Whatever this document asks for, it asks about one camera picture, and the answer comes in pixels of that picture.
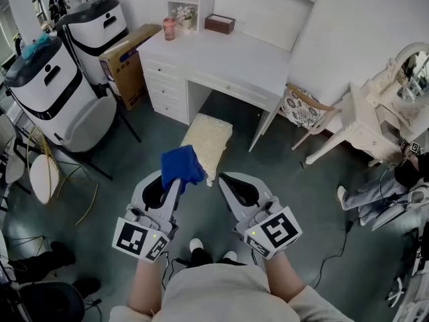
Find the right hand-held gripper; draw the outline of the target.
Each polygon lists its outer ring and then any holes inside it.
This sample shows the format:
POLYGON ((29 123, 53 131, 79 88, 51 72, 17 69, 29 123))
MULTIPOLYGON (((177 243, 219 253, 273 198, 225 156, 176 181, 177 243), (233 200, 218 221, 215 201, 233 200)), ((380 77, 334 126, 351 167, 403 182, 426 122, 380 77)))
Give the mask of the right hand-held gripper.
POLYGON ((228 172, 219 175, 218 184, 229 211, 239 221, 235 231, 266 260, 284 251, 302 235, 290 208, 283 207, 277 197, 271 197, 271 191, 261 179, 228 172))

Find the blue cloth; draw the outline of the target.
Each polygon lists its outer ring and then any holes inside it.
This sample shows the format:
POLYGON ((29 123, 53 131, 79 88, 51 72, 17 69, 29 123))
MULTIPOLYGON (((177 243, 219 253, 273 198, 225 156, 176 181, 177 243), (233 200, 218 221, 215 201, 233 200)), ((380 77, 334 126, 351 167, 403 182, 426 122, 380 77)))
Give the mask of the blue cloth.
POLYGON ((183 194, 189 182, 197 185, 204 180, 205 171, 192 145, 186 145, 161 154, 161 176, 164 189, 172 180, 181 179, 183 194))

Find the cream upholstered stool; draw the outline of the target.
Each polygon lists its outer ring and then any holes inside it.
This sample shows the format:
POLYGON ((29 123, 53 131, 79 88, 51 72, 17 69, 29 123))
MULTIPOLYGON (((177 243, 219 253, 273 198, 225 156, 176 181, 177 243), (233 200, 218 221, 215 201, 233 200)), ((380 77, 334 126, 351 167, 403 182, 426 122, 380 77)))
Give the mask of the cream upholstered stool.
POLYGON ((230 123, 198 113, 180 144, 193 147, 209 187, 216 178, 217 166, 232 134, 230 123))

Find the person's right forearm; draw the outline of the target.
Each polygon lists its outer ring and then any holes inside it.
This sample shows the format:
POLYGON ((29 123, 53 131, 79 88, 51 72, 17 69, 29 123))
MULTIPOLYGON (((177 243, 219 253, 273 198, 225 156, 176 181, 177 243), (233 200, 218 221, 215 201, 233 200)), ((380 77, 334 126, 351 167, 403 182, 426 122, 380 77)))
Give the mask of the person's right forearm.
POLYGON ((304 283, 292 268, 284 252, 264 260, 264 266, 269 290, 273 296, 288 303, 304 290, 304 283))

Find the person's left forearm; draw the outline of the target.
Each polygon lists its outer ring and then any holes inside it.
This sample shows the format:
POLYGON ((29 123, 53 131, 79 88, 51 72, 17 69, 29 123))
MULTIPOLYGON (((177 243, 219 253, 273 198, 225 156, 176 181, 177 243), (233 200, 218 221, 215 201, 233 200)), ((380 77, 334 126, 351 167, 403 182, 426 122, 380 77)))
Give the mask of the person's left forearm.
POLYGON ((127 306, 138 313, 153 316, 162 305, 162 261, 139 260, 127 306))

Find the grey fabric chair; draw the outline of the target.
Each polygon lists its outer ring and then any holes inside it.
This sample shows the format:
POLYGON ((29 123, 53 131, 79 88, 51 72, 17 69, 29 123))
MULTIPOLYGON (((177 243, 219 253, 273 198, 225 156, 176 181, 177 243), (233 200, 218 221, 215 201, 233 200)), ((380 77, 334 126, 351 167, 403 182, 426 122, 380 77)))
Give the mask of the grey fabric chair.
POLYGON ((141 143, 140 137, 118 107, 118 99, 112 88, 99 85, 99 89, 105 95, 88 102, 70 122, 64 136, 54 134, 60 144, 70 152, 87 152, 94 148, 107 134, 117 116, 141 143))

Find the wooden chair patterned cushion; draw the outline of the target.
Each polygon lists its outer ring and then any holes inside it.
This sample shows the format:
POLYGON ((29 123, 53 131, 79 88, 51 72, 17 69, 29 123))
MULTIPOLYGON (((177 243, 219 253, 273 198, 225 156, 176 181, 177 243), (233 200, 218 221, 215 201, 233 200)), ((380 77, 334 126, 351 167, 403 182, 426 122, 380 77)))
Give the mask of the wooden chair patterned cushion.
POLYGON ((286 85, 285 95, 279 114, 298 127, 307 129, 306 134, 292 146, 292 150, 295 150, 309 136, 324 131, 333 118, 341 112, 339 108, 323 105, 308 91, 291 83, 286 85))

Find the person's beige shirt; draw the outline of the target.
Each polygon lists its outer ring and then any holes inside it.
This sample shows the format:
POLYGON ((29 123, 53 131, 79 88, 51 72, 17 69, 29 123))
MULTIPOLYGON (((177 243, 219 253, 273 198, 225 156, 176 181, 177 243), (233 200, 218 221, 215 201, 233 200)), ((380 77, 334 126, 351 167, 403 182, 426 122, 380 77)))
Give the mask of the person's beige shirt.
POLYGON ((289 303, 273 296, 254 265, 209 264, 184 269, 166 287, 161 310, 143 315, 112 308, 109 322, 353 322, 312 287, 289 303))

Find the ornate cream vanity table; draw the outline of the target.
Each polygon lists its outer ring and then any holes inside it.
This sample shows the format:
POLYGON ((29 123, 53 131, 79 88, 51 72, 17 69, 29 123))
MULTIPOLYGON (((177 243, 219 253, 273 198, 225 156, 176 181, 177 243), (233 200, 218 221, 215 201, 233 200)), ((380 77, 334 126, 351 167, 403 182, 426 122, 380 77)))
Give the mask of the ornate cream vanity table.
POLYGON ((412 55, 429 53, 429 44, 417 42, 406 46, 396 58, 390 58, 386 69, 370 78, 362 87, 349 84, 349 91, 312 127, 308 134, 316 135, 326 128, 335 115, 340 115, 341 128, 334 133, 315 153, 305 159, 307 165, 313 164, 341 142, 346 141, 354 148, 370 155, 372 166, 378 162, 392 162, 399 157, 400 143, 384 135, 377 116, 377 109, 384 107, 399 122, 400 136, 408 142, 414 141, 429 129, 429 93, 409 101, 397 94, 403 89, 404 95, 411 95, 411 83, 400 79, 402 65, 412 55))

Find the white black leg chair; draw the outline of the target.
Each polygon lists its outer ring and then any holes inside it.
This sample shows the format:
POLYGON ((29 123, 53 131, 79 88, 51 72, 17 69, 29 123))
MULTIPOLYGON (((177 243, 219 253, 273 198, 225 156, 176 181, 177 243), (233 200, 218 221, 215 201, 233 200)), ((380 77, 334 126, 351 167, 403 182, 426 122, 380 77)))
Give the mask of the white black leg chair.
POLYGON ((0 114, 0 162, 5 163, 4 178, 7 186, 16 184, 23 192, 31 195, 19 180, 24 175, 27 162, 17 149, 22 146, 22 138, 6 114, 0 114))

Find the white black service robot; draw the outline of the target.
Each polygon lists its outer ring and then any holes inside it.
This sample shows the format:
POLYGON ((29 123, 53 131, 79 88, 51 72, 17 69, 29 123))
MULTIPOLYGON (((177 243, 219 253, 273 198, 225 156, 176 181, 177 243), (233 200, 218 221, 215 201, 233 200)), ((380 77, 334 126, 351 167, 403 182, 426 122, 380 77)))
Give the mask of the white black service robot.
POLYGON ((58 145, 80 110, 97 97, 56 36, 49 36, 27 60, 19 57, 4 84, 34 125, 58 145))
POLYGON ((106 84, 99 56, 129 33, 119 0, 89 0, 61 17, 55 28, 89 84, 106 84))

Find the pink plastic cup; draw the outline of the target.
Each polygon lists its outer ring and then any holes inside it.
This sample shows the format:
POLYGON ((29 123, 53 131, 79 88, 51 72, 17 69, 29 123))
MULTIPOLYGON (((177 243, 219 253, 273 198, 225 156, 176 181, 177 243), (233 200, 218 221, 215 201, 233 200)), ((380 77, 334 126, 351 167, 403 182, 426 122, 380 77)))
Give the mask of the pink plastic cup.
POLYGON ((163 20, 164 37, 167 41, 175 39, 176 21, 173 17, 167 17, 163 20))

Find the brown tissue box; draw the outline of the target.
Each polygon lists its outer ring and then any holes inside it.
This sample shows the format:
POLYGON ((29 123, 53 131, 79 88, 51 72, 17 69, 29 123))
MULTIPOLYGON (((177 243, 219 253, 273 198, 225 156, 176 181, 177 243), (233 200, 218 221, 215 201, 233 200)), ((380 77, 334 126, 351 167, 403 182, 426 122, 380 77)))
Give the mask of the brown tissue box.
POLYGON ((211 14, 205 18, 204 28, 206 30, 229 35, 235 28, 235 19, 211 14))

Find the white shelf hutch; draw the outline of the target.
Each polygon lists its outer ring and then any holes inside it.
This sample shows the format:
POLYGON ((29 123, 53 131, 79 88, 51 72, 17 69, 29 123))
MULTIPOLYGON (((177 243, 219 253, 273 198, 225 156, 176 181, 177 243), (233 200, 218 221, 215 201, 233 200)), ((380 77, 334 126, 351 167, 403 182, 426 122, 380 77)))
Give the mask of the white shelf hutch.
POLYGON ((196 8, 193 32, 211 14, 235 19, 235 31, 292 52, 316 0, 166 0, 167 12, 179 5, 196 8))

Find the teal cloth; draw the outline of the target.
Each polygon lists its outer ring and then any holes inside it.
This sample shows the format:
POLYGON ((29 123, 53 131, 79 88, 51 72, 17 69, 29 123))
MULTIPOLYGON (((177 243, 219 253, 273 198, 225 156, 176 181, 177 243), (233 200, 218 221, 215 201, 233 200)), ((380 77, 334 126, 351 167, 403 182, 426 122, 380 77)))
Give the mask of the teal cloth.
POLYGON ((23 48, 23 50, 21 51, 21 57, 24 60, 28 60, 43 47, 48 46, 49 43, 49 34, 47 34, 46 32, 42 32, 41 36, 37 40, 34 40, 31 44, 23 48))

